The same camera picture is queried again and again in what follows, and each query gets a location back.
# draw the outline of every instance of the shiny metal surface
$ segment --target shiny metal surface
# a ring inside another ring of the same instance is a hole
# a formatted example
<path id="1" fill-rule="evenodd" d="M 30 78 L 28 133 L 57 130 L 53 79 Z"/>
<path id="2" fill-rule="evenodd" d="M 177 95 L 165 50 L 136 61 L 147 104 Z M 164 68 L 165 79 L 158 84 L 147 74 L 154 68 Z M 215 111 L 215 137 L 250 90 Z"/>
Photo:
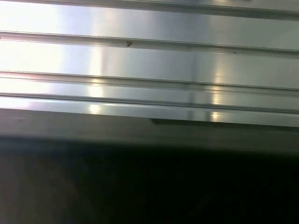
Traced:
<path id="1" fill-rule="evenodd" d="M 0 69 L 299 88 L 298 59 L 1 41 Z"/>
<path id="2" fill-rule="evenodd" d="M 264 112 L 299 112 L 298 95 L 272 90 L 269 93 L 218 91 L 163 87 L 103 86 L 73 82 L 0 78 L 0 95 L 95 102 L 142 103 Z"/>
<path id="3" fill-rule="evenodd" d="M 191 92 L 97 84 L 61 84 L 0 78 L 0 95 L 156 104 L 189 103 Z"/>
<path id="4" fill-rule="evenodd" d="M 211 121 L 252 125 L 299 126 L 298 114 L 249 112 L 158 105 L 113 104 L 74 100 L 0 97 L 5 109 L 71 112 L 176 120 Z"/>
<path id="5" fill-rule="evenodd" d="M 298 59 L 198 53 L 196 82 L 299 88 Z"/>
<path id="6" fill-rule="evenodd" d="M 169 3 L 298 11 L 298 0 L 157 0 Z"/>
<path id="7" fill-rule="evenodd" d="M 299 126 L 299 1 L 43 2 L 0 1 L 0 108 Z"/>
<path id="8" fill-rule="evenodd" d="M 0 1 L 0 30 L 299 50 L 296 21 L 118 8 Z"/>
<path id="9" fill-rule="evenodd" d="M 251 112 L 237 110 L 194 109 L 193 120 L 235 124 L 298 127 L 299 115 L 288 113 Z"/>
<path id="10" fill-rule="evenodd" d="M 77 100 L 0 97 L 1 108 L 49 112 L 68 112 L 140 118 L 186 120 L 188 108 L 175 106 L 114 104 Z"/>
<path id="11" fill-rule="evenodd" d="M 194 54 L 166 50 L 0 42 L 0 70 L 191 81 Z"/>

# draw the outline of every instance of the metal groove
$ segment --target metal groove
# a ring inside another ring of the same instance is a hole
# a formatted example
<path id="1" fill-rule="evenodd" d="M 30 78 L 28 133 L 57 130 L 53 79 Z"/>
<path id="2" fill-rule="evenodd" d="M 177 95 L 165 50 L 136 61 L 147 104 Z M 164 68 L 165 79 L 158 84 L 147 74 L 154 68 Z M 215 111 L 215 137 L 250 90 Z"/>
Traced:
<path id="1" fill-rule="evenodd" d="M 274 9 L 258 9 L 243 7 L 226 7 L 208 4 L 184 4 L 164 1 L 143 0 L 11 0 L 15 2 L 31 2 L 43 4 L 111 7 L 162 12 L 179 12 L 189 14 L 210 14 L 236 16 L 245 18 L 298 21 L 299 12 Z"/>
<path id="2" fill-rule="evenodd" d="M 174 51 L 198 51 L 221 54 L 257 55 L 299 59 L 299 50 L 271 49 L 220 44 L 206 44 L 196 42 L 158 41 L 147 39 L 128 39 L 113 37 L 90 37 L 78 35 L 50 35 L 19 32 L 1 32 L 2 41 L 44 42 L 57 44 L 89 45 L 128 48 L 127 42 L 132 42 L 129 48 L 157 49 Z"/>

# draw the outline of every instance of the metal rail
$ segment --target metal rail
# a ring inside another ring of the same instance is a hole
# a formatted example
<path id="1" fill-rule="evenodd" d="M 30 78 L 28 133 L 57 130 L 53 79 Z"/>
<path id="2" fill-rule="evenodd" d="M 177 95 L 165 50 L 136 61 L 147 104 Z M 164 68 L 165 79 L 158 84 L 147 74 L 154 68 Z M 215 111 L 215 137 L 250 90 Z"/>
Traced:
<path id="1" fill-rule="evenodd" d="M 0 108 L 299 126 L 299 1 L 28 2 L 0 1 Z"/>

